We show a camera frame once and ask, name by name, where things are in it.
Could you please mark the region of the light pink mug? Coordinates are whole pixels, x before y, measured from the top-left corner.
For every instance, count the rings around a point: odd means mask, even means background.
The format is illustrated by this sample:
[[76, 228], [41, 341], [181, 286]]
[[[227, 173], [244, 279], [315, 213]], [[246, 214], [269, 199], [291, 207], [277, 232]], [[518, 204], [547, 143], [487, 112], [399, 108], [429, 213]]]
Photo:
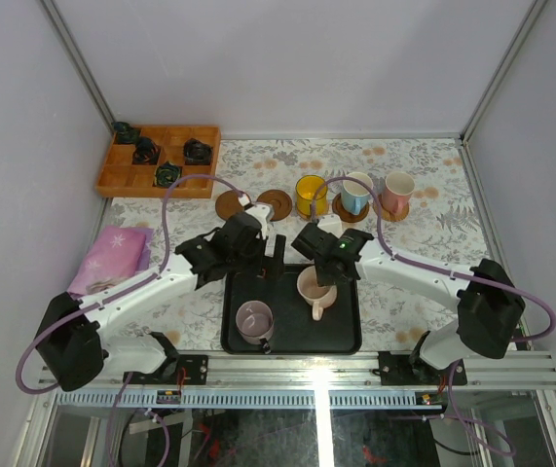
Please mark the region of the light pink mug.
[[337, 287], [321, 286], [317, 283], [315, 267], [305, 268], [297, 278], [299, 295], [312, 307], [312, 318], [320, 321], [324, 312], [336, 301]]

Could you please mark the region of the brown wooden coaster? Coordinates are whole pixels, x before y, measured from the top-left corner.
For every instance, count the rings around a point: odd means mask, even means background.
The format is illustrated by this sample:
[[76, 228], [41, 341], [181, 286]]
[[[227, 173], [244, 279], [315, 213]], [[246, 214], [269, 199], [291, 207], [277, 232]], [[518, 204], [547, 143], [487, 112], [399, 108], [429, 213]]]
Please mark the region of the brown wooden coaster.
[[354, 215], [351, 214], [348, 210], [346, 210], [342, 204], [342, 197], [341, 195], [337, 195], [332, 200], [332, 211], [334, 214], [338, 215], [340, 219], [345, 223], [355, 224], [364, 220], [370, 210], [370, 203], [367, 202], [363, 209], [360, 211], [359, 214]]
[[215, 212], [219, 218], [227, 221], [233, 215], [243, 212], [250, 204], [250, 197], [245, 192], [230, 190], [221, 194], [215, 202]]
[[258, 202], [269, 204], [274, 211], [272, 222], [278, 222], [288, 217], [292, 211], [292, 200], [290, 195], [282, 190], [268, 190], [262, 193]]

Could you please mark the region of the blue mug cream inside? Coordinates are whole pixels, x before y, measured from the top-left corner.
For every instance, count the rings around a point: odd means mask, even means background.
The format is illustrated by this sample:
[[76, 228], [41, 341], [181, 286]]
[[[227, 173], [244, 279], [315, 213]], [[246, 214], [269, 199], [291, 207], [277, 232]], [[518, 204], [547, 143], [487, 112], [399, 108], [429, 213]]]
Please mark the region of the blue mug cream inside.
[[370, 198], [369, 190], [373, 189], [373, 181], [362, 172], [351, 172], [348, 180], [342, 182], [341, 203], [343, 208], [353, 216], [359, 215]]

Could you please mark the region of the yellow glass cup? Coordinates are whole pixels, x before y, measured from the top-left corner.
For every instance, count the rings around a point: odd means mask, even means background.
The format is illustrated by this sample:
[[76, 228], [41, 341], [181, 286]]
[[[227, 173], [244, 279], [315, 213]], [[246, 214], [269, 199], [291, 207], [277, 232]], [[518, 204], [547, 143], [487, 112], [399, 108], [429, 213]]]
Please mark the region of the yellow glass cup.
[[305, 175], [296, 184], [296, 203], [305, 214], [311, 214], [312, 203], [318, 206], [326, 206], [327, 187], [323, 186], [324, 179], [317, 175]]

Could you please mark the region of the pink mug cream inside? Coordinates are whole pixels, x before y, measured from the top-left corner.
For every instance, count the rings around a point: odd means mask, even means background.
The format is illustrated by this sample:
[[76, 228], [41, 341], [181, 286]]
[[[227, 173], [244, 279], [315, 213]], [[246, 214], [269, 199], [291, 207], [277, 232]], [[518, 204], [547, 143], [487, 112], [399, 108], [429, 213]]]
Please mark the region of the pink mug cream inside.
[[402, 171], [395, 171], [385, 178], [382, 190], [382, 207], [391, 215], [398, 216], [409, 204], [415, 191], [415, 180], [411, 175]]

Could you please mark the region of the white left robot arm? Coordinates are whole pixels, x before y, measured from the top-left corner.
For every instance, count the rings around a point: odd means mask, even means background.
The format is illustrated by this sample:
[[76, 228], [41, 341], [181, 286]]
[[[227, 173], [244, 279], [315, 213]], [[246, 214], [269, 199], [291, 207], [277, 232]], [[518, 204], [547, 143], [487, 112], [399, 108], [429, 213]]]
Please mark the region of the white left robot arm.
[[162, 266], [81, 299], [67, 293], [54, 297], [34, 347], [54, 376], [56, 387], [74, 391], [101, 373], [136, 372], [161, 384], [173, 381], [179, 361], [163, 334], [124, 338], [120, 330], [142, 313], [229, 273], [267, 269], [265, 248], [273, 215], [269, 204], [251, 203], [222, 227], [179, 244]]

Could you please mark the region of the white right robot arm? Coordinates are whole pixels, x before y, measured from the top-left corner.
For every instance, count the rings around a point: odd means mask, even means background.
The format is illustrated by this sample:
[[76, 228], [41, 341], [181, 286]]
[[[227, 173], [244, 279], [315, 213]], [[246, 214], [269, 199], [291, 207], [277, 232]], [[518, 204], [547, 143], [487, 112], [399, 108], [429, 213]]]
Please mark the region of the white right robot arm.
[[385, 282], [456, 313], [455, 321], [425, 332], [408, 357], [411, 375], [420, 383], [436, 381], [452, 363], [473, 354], [503, 358], [526, 307], [492, 260], [476, 267], [428, 264], [420, 255], [389, 251], [370, 233], [347, 229], [336, 236], [317, 223], [307, 224], [292, 246], [314, 263], [321, 285]]

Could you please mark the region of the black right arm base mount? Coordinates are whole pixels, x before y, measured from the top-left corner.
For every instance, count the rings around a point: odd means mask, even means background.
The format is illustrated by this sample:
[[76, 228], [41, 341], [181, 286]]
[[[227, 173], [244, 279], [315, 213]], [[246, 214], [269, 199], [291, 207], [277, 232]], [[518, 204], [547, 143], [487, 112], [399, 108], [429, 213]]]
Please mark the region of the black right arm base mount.
[[382, 386], [439, 386], [448, 382], [450, 368], [437, 370], [427, 364], [420, 356], [424, 338], [409, 353], [380, 351], [378, 368], [371, 373], [381, 380]]

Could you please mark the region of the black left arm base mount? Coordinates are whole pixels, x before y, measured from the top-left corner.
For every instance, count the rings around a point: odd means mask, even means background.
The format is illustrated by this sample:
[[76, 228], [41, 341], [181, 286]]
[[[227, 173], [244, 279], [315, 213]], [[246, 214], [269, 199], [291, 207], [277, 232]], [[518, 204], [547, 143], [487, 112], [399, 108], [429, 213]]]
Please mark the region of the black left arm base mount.
[[204, 386], [208, 374], [208, 356], [201, 354], [167, 357], [155, 372], [124, 372], [123, 379], [130, 377], [130, 384], [165, 385], [175, 387]]

